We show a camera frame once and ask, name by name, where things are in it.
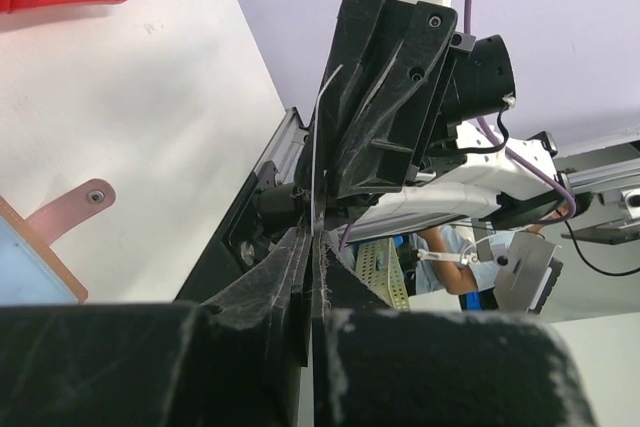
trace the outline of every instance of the white table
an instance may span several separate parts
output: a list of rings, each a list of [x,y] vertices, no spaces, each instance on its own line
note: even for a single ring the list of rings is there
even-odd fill
[[[0,195],[26,216],[104,178],[54,251],[90,302],[172,300],[284,115],[237,1],[5,15],[0,59]]]

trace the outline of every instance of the person's arm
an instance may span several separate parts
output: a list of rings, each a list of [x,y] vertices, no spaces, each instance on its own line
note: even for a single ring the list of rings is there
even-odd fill
[[[447,252],[447,244],[442,239],[442,235],[440,235],[440,231],[437,228],[423,230],[418,235],[427,242],[430,251]],[[454,262],[448,260],[433,261],[433,266],[438,279],[448,293],[464,295],[478,291],[478,284],[470,269],[459,269]]]

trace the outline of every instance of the person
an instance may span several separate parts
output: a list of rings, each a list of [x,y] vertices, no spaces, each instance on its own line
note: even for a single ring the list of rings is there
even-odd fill
[[[593,200],[592,194],[578,194],[576,196],[576,214],[574,217],[587,211]],[[564,203],[549,218],[560,218],[568,213],[569,207]],[[544,228],[543,224],[535,224],[526,231],[539,234]],[[491,236],[487,242],[493,245],[509,245],[513,240],[515,231],[502,231]],[[453,227],[444,225],[423,230],[411,234],[409,243],[414,249],[424,249],[431,252],[465,252],[471,242],[464,239]],[[494,261],[477,262],[470,265],[462,265],[452,261],[418,261],[415,272],[415,292],[424,294],[446,289],[452,295],[464,295],[471,292],[481,292],[491,289],[500,266]]]

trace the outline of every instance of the blue shirt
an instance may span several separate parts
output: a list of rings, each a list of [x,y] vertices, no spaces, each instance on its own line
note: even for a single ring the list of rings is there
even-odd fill
[[[447,246],[447,252],[453,254],[461,254],[467,247],[471,245],[471,242],[462,237],[453,227],[444,225],[439,227],[442,240]],[[492,236],[487,242],[490,245],[509,245],[513,240],[514,232],[500,232]],[[409,244],[414,249],[429,250],[427,242],[417,234],[411,234],[409,236]],[[475,249],[470,249],[468,254],[474,253]],[[478,262],[471,264],[468,267],[462,264],[457,264],[458,268],[471,269],[473,276],[478,284],[478,291],[490,289],[494,286],[496,276],[500,271],[500,266],[493,262]],[[427,292],[435,292],[437,290],[444,289],[444,285],[438,279],[436,271],[434,270],[433,263],[429,260],[421,260],[418,262],[416,268],[416,294],[425,294]]]

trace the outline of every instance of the pink leather strap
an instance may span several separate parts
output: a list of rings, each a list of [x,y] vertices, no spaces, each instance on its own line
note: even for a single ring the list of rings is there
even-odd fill
[[[104,180],[93,179],[39,208],[26,221],[47,245],[51,245],[115,201],[113,187]]]

